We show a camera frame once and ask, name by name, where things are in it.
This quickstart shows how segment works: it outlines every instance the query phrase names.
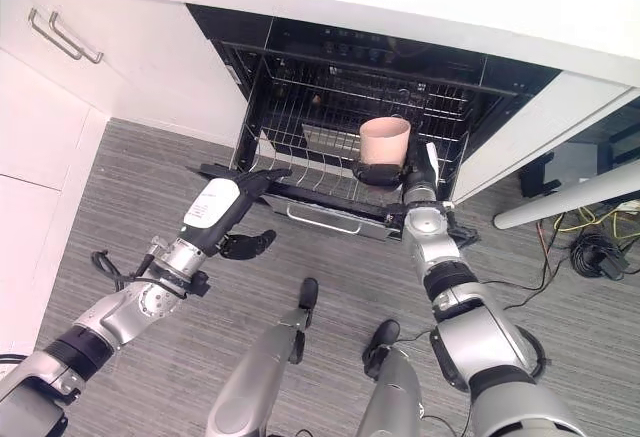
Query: dishwasher handle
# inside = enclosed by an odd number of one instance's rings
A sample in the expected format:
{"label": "dishwasher handle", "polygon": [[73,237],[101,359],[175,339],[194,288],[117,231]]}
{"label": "dishwasher handle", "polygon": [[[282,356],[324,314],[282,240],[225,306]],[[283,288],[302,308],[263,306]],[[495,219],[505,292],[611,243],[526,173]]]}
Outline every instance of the dishwasher handle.
{"label": "dishwasher handle", "polygon": [[336,227],[335,225],[325,224],[323,222],[318,222],[316,220],[305,219],[304,217],[300,217],[297,215],[293,215],[291,212],[291,205],[287,205],[287,217],[291,220],[296,220],[298,222],[304,222],[305,224],[315,225],[316,227],[322,227],[324,229],[335,230],[336,232],[341,232],[343,234],[349,235],[357,235],[362,230],[362,223],[358,223],[358,227],[355,230],[343,229],[342,227]]}

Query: white pipe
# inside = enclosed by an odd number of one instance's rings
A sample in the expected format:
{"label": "white pipe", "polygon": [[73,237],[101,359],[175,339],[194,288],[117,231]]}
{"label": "white pipe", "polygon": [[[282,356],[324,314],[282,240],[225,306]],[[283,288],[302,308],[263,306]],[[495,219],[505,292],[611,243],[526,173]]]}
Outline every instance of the white pipe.
{"label": "white pipe", "polygon": [[498,214],[493,224],[508,229],[637,190],[640,190],[640,160]]}

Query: metal drawer handle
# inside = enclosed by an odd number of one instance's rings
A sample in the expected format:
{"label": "metal drawer handle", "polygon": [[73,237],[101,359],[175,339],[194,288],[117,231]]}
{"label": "metal drawer handle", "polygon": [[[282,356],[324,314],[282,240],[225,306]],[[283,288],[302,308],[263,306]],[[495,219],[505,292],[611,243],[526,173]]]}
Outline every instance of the metal drawer handle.
{"label": "metal drawer handle", "polygon": [[335,230],[337,232],[342,232],[343,234],[355,235],[355,234],[359,233],[360,230],[362,229],[362,224],[361,223],[358,224],[358,228],[356,230],[349,230],[349,229],[343,229],[342,227],[335,227],[333,225],[323,224],[322,222],[317,222],[315,220],[309,220],[309,219],[305,219],[303,217],[298,217],[297,215],[293,215],[291,213],[291,205],[287,205],[287,217],[289,217],[291,220],[297,220],[298,222],[304,222],[305,224],[315,225],[317,227],[322,227],[324,229]]}
{"label": "metal drawer handle", "polygon": [[[65,54],[67,54],[73,60],[80,60],[82,58],[82,53],[78,52],[77,54],[74,54],[69,49],[66,49],[62,44],[60,44],[60,42],[56,41],[49,34],[47,34],[47,32],[42,27],[38,27],[38,25],[35,22],[36,15],[38,15],[38,11],[34,7],[33,9],[31,9],[31,12],[29,12],[29,23],[31,24],[31,27],[36,32],[38,32],[41,36],[43,36],[45,39],[47,39],[53,45],[58,47],[61,51],[63,51]],[[78,50],[78,48],[75,45],[72,45],[72,47],[75,50]]]}
{"label": "metal drawer handle", "polygon": [[58,27],[56,27],[56,22],[58,21],[58,15],[59,15],[58,12],[51,12],[51,17],[49,17],[49,27],[51,27],[51,30],[53,30],[56,33],[56,35],[58,35],[67,44],[69,44],[71,47],[73,47],[78,52],[80,52],[80,55],[85,59],[87,59],[89,62],[91,62],[92,64],[99,64],[104,54],[102,52],[98,52],[95,57],[92,57],[89,54],[87,54],[87,51],[84,50],[84,48],[78,46],[78,44],[72,41],[69,37],[67,37],[64,34],[64,32],[62,32]]}

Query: robot leg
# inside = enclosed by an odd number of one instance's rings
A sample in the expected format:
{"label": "robot leg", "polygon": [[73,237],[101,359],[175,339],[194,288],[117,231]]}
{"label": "robot leg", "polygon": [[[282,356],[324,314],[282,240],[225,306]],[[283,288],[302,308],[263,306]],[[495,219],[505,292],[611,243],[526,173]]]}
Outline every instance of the robot leg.
{"label": "robot leg", "polygon": [[298,308],[262,334],[225,384],[209,413],[207,437],[265,437],[287,362],[298,364],[304,331],[318,295],[318,283],[302,283]]}
{"label": "robot leg", "polygon": [[389,347],[399,332],[397,322],[383,322],[363,354],[365,373],[377,380],[377,384],[360,422],[357,437],[383,433],[394,437],[419,436],[422,395],[418,376],[406,355]]}

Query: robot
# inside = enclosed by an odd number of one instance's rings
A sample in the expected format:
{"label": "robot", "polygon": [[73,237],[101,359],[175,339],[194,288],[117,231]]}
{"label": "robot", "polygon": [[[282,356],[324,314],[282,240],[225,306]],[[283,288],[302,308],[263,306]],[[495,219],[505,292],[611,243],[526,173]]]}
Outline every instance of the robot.
{"label": "robot", "polygon": [[[424,148],[410,145],[407,164],[360,169],[363,181],[400,182],[405,217],[402,240],[431,301],[437,326],[430,342],[449,385],[471,394],[477,437],[584,436],[566,405],[538,385],[529,347],[489,289],[479,283],[448,233],[450,206],[436,199],[437,171]],[[0,381],[0,436],[55,437],[65,431],[64,408],[87,381],[154,322],[170,315],[188,294],[203,296],[205,259],[251,258],[273,240],[229,235],[269,185],[289,170],[262,170],[215,178],[193,202],[171,245],[153,241],[129,283],[82,314],[45,349]],[[267,423],[287,363],[302,360],[318,283],[306,279],[297,308],[286,313],[244,356],[207,420],[207,437],[266,437]],[[394,346],[400,327],[383,322],[362,354],[375,389],[357,437],[418,437],[423,405],[407,356]]]}

